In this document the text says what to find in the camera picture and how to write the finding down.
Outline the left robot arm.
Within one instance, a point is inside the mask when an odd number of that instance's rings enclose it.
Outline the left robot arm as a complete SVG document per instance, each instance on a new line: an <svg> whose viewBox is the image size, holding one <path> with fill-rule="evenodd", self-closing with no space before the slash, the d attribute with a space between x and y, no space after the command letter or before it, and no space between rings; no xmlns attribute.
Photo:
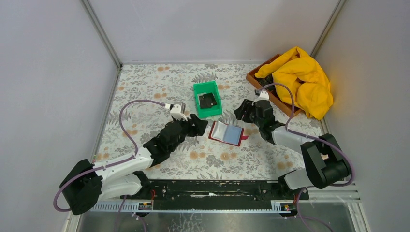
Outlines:
<svg viewBox="0 0 410 232"><path fill-rule="evenodd" d="M186 121L174 119L168 122L158 135L126 159L115 158L101 163L90 163L87 159L79 161L61 182L53 206L63 211L57 204L62 194L69 206L66 211L80 215L105 199L121 195L135 195L139 199L147 197L150 186L135 172L164 162L186 137L204 135L207 126L208 121L191 114Z"/></svg>

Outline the grey card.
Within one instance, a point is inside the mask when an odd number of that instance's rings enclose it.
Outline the grey card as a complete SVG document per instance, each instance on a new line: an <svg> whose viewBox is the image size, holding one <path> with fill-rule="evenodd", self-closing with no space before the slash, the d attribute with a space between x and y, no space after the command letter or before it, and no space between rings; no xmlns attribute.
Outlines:
<svg viewBox="0 0 410 232"><path fill-rule="evenodd" d="M213 93L202 93L198 96L200 109L209 109L217 105Z"/></svg>

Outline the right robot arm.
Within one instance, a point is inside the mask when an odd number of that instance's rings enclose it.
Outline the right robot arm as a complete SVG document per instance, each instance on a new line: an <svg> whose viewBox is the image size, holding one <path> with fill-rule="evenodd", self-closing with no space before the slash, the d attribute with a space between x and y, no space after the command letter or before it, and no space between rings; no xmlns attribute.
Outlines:
<svg viewBox="0 0 410 232"><path fill-rule="evenodd" d="M238 120L255 124L265 141L302 155L304 168L291 171L278 179L277 192L281 198L291 198L300 188L323 189L339 186L338 181L345 177L354 178L351 162L333 135L327 133L314 137L289 129L286 124L275 119L268 100L245 99L234 114Z"/></svg>

